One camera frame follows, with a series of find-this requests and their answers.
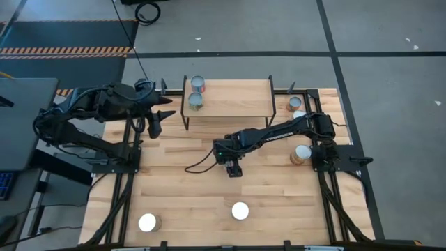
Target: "concrete floor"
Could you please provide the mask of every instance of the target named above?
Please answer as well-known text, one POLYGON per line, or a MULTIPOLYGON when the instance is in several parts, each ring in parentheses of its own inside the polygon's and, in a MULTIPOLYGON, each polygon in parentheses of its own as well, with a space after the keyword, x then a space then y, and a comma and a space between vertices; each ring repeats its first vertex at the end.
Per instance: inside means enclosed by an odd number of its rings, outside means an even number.
MULTIPOLYGON (((18 2, 0 3, 0 21, 8 20, 18 2)), ((443 0, 323 3, 338 52, 446 50, 443 0)), ((135 44, 139 52, 328 51, 315 0, 171 0, 160 6, 159 22, 139 27, 135 44)), ((118 3, 122 18, 133 18, 133 8, 118 3)), ((28 0, 19 16, 19 20, 109 18, 115 18, 109 0, 28 0)), ((122 31, 116 35, 124 36, 122 31)), ((299 87, 338 87, 330 58, 175 58, 142 59, 142 63, 150 78, 165 78, 170 89, 180 87, 183 75, 197 73, 229 79, 272 74, 276 87, 288 87, 293 81, 299 87)), ((369 172, 385 237, 446 246, 446 150, 441 144, 446 139, 446 58, 341 58, 340 63, 364 151, 375 159, 369 172)), ((127 59, 123 82, 133 84, 140 77, 136 59, 127 59)), ((103 129, 96 122, 79 127, 103 129)), ((59 185, 63 184, 71 190, 79 187, 70 181, 59 185)), ((67 214, 65 208, 49 213, 58 215, 57 226, 81 225, 83 209, 70 210, 81 217, 67 214)), ((49 234, 41 237, 47 242, 29 241, 18 250, 60 248, 60 242, 51 242, 56 239, 74 246, 76 234, 70 230, 49 234)))

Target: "yellow black hazard tape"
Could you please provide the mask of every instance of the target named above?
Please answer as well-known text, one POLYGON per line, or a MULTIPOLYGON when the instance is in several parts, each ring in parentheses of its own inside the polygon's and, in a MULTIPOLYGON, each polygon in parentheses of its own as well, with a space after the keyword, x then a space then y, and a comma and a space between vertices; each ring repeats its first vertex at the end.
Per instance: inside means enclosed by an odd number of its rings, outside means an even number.
POLYGON ((99 54, 99 53, 129 53, 131 47, 26 47, 0 48, 4 54, 99 54))
MULTIPOLYGON (((138 22, 137 19, 123 19, 123 22, 138 22)), ((119 22, 117 19, 101 20, 20 20, 17 22, 119 22)))
POLYGON ((72 93, 72 90, 73 89, 59 89, 56 91, 56 94, 60 96, 68 96, 72 93))
POLYGON ((32 55, 32 56, 5 56, 0 55, 0 59, 80 59, 80 58, 100 58, 100 57, 127 57, 127 54, 80 54, 80 55, 32 55))

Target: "wooden table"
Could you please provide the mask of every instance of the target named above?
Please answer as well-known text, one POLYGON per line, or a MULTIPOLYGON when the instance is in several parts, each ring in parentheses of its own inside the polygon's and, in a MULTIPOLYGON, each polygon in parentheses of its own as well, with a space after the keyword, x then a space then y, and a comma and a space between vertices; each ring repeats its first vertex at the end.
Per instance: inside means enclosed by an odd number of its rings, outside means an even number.
POLYGON ((192 93, 190 80, 184 83, 182 115, 186 129, 189 118, 196 117, 264 117, 268 125, 275 115, 272 76, 269 79, 207 79, 202 93, 203 107, 194 111, 189 108, 192 93))
MULTIPOLYGON (((322 109, 338 124, 345 124, 336 89, 319 89, 322 109)), ((282 123, 292 114, 285 108, 290 96, 276 95, 277 115, 282 123)), ((180 109, 180 97, 153 110, 180 109)), ((189 131, 177 114, 162 122, 162 134, 149 139, 143 134, 141 169, 135 176, 125 246, 209 245, 292 245, 329 244, 321 190, 310 162, 296 167, 290 152, 299 144, 310 144, 303 136, 288 137, 263 145, 240 161, 242 178, 229 178, 221 166, 204 174, 188 174, 184 167, 201 160, 211 149, 212 140, 243 128, 265 126, 262 118, 195 118, 189 131), (231 207, 237 201, 250 209, 248 219, 236 221, 231 207), (162 228, 144 233, 138 219, 145 213, 162 218, 162 228)), ((104 138, 119 142, 124 122, 107 123, 104 138)), ((335 127, 336 142, 349 144, 346 127, 335 127)), ((196 167, 213 164, 212 156, 196 167)), ((109 174, 90 193, 79 242, 87 241, 109 212, 115 175, 109 174)), ((345 173, 337 173, 341 198, 346 212, 369 238, 374 238, 362 185, 345 173)), ((332 209, 338 240, 341 231, 332 209)), ((116 218, 114 241, 117 241, 121 216, 116 218)))

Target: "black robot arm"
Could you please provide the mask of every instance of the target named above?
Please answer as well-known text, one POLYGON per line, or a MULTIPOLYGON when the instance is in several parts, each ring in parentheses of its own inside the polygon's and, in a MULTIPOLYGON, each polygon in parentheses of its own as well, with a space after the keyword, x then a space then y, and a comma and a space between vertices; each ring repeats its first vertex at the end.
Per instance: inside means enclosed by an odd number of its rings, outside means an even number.
POLYGON ((148 132, 152 139, 161 133, 160 122, 175 111, 152 113, 153 105, 172 102, 159 96, 155 83, 140 80, 134 87, 121 83, 94 88, 75 89, 61 104, 53 104, 48 110, 41 110, 33 123, 39 138, 49 145, 76 144, 96 151, 102 151, 118 162, 131 160, 132 148, 128 144, 109 143, 105 140, 79 131, 70 119, 92 119, 99 122, 126 119, 141 119, 139 127, 132 127, 139 133, 148 121, 148 132))
POLYGON ((219 165, 226 165, 229 177, 241 177, 242 169, 238 161, 263 144, 277 139, 293 135, 304 135, 310 139, 320 141, 326 148, 328 161, 335 161, 337 153, 335 150, 335 129, 332 120, 327 114, 306 114, 299 118, 270 126, 263 129, 244 129, 225 135, 224 139, 214 139, 213 154, 219 165))

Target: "tin can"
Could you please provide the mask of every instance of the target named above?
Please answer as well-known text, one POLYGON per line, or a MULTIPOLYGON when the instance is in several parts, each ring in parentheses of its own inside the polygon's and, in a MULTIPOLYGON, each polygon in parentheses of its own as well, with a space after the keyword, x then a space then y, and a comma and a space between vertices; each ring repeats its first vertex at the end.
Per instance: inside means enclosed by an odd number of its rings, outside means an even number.
POLYGON ((189 108, 193 111, 198 111, 203 107, 203 96, 201 93, 191 93, 189 95, 189 108))
POLYGON ((302 101, 298 97, 291 97, 288 103, 286 104, 286 109, 290 112, 294 112, 299 110, 302 101))
POLYGON ((290 160, 294 165, 301 165, 312 156, 312 150, 308 146, 299 145, 290 154, 290 160))
POLYGON ((249 215, 249 207, 243 202, 237 202, 232 206, 232 217, 236 220, 244 220, 249 215))
POLYGON ((160 216, 146 213, 140 217, 138 225, 143 232, 155 232, 161 228, 161 218, 160 216))
POLYGON ((294 111, 294 113, 293 113, 293 119, 295 119, 295 118, 299 118, 299 117, 301 117, 301 116, 305 116, 306 114, 307 114, 307 113, 304 112, 304 111, 300 111, 300 110, 294 111))
POLYGON ((190 79, 190 85, 192 86, 192 91, 197 93, 203 93, 205 91, 205 80, 204 77, 200 75, 195 75, 190 79))

